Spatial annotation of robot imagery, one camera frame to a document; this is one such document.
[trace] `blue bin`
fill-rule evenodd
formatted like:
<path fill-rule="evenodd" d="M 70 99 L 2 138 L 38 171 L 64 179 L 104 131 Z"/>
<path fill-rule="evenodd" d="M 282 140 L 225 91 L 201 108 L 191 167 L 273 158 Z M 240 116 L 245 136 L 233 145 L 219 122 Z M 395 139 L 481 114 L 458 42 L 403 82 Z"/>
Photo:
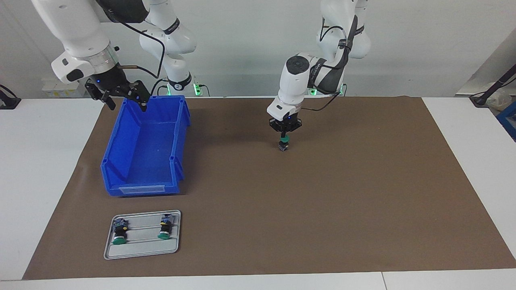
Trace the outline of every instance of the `blue bin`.
<path fill-rule="evenodd" d="M 107 192 L 118 197 L 178 193 L 187 126 L 184 96 L 153 96 L 146 112 L 124 100 L 101 164 Z"/>

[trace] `green led light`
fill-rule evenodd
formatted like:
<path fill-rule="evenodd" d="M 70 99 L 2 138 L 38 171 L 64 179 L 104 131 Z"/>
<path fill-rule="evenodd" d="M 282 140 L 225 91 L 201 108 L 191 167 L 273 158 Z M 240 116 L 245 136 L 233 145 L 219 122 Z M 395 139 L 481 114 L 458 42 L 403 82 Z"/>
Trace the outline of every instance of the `green led light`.
<path fill-rule="evenodd" d="M 193 89 L 195 90 L 195 95 L 202 95 L 202 90 L 197 84 L 193 84 Z"/>

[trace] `metal tray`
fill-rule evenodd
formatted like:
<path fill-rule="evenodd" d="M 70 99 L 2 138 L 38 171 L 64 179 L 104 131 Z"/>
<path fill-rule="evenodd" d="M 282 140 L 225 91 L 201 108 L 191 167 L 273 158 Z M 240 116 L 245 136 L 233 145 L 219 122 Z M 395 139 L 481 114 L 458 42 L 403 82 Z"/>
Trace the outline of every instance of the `metal tray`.
<path fill-rule="evenodd" d="M 170 214 L 172 230 L 170 239 L 158 238 L 161 228 L 162 214 Z M 111 225 L 116 219 L 123 218 L 128 221 L 127 243 L 113 245 L 113 231 Z M 181 212 L 178 210 L 127 214 L 114 216 L 109 224 L 104 259 L 114 260 L 140 256 L 151 256 L 175 253 L 179 247 L 179 232 L 181 224 Z"/>

